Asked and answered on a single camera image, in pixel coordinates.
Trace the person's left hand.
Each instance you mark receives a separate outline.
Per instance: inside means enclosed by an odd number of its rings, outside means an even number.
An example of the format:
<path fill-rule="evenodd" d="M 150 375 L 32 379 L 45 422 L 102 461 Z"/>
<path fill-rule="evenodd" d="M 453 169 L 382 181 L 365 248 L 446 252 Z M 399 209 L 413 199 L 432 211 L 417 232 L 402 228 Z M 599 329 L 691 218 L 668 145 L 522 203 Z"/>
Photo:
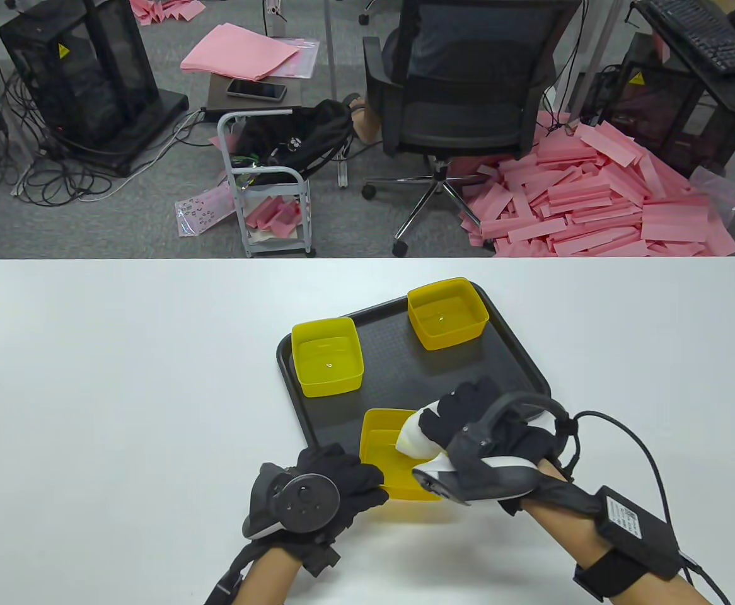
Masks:
<path fill-rule="evenodd" d="M 359 456 L 345 452 L 340 444 L 307 447 L 299 453 L 296 469 L 329 479 L 340 496 L 338 512 L 323 528 L 309 533 L 283 529 L 274 536 L 280 548 L 301 562 L 310 575 L 318 577 L 339 561 L 333 544 L 353 525 L 356 516 L 382 506 L 390 496 L 383 489 L 384 473 L 373 464 L 362 463 Z"/>

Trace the person's right hand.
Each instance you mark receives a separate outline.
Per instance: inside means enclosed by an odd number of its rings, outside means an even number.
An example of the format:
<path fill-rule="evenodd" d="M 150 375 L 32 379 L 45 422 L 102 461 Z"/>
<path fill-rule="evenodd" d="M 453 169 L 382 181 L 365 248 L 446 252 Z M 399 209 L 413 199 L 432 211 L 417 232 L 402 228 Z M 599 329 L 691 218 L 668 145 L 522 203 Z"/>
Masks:
<path fill-rule="evenodd" d="M 577 423 L 558 401 L 527 391 L 502 394 L 484 377 L 463 383 L 425 410 L 420 432 L 439 452 L 412 470 L 426 492 L 463 506 L 495 501 L 509 513 L 524 500 L 592 517 L 597 499 L 564 475 L 541 472 L 541 461 L 557 463 Z"/>

